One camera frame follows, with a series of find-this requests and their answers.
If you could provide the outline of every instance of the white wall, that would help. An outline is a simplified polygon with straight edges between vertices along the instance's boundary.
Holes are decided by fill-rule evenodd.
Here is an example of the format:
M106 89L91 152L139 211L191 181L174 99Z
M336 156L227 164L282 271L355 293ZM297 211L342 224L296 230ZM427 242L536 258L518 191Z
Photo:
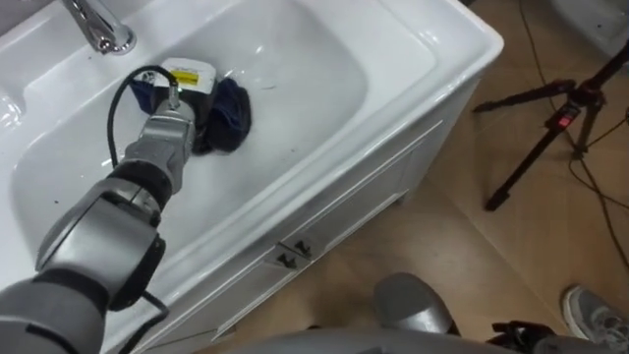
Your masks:
M51 2L52 0L0 0L0 35Z

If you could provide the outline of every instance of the robotic arm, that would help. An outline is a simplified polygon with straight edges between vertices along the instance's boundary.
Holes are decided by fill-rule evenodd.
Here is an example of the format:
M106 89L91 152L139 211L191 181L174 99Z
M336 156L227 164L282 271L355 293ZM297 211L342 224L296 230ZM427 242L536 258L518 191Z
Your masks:
M181 189L195 111L176 87L107 178L52 227L37 275L0 293L2 353L98 353L105 314L135 304L165 251L156 227Z

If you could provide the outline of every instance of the tripod leg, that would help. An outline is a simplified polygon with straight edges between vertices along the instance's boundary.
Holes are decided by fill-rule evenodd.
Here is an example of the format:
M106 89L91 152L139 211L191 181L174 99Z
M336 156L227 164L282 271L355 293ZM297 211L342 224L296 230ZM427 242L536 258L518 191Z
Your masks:
M588 140L590 139L590 134L592 133L592 128L594 127L594 122L597 120L600 111L602 110L602 106L604 105L604 98L599 97L597 102L589 105L586 110L586 117L583 120L583 127L581 128L581 133L579 133L579 139L577 140L577 145L574 146L574 152L572 154L573 159L581 159L583 155L588 152Z
M574 121L581 110L579 107L566 103L548 119L548 131L533 147L520 165L513 171L506 182L495 191L485 205L487 211L496 211L509 198L509 191L531 168L533 163L542 155L548 146Z
M474 113L489 112L499 107L512 106L520 103L531 102L541 98L554 97L567 93L577 86L574 80L557 80L541 88L530 89L526 92L510 95L499 101L488 101L474 108Z

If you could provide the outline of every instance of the sink countertop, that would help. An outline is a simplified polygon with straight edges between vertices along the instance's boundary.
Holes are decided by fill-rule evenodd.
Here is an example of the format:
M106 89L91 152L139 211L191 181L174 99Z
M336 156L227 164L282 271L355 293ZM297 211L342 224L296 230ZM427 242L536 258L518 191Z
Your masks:
M1 287L34 274L34 253L17 220L12 192L16 166L26 151L62 125L69 112L150 62L155 51L173 46L237 4L249 6L247 1L252 0L182 0L176 6L165 0L114 2L112 11L128 14L123 20L140 39L122 57L93 53L58 2L0 37L0 65L15 68L0 73L0 198L7 201L0 207L5 226L0 262L10 269L0 276ZM294 1L357 60L367 78L365 98L324 144L165 260L149 291L166 304L181 299L370 151L421 119L495 59L503 45L493 29L455 0ZM166 21L177 22L178 31L157 25ZM104 122L105 112L99 115ZM139 302L110 315L103 349L116 346L152 314Z

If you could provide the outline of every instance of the white cabinet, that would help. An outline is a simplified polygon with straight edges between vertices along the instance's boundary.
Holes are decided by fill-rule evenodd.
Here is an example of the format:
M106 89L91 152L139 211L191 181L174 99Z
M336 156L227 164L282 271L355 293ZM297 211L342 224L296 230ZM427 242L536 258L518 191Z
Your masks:
M199 311L168 333L148 352L177 352L175 349L181 346L182 340L191 343L194 340L200 345L197 349L204 348L246 312L266 299L286 278L296 275L309 263L310 261L281 245L272 246L232 279L229 286L207 299ZM196 349L189 345L184 352L193 350Z
M171 307L184 314L163 328L151 354L192 353L216 341L240 318L384 208L413 191L478 81L466 84L425 118L363 161L207 277Z

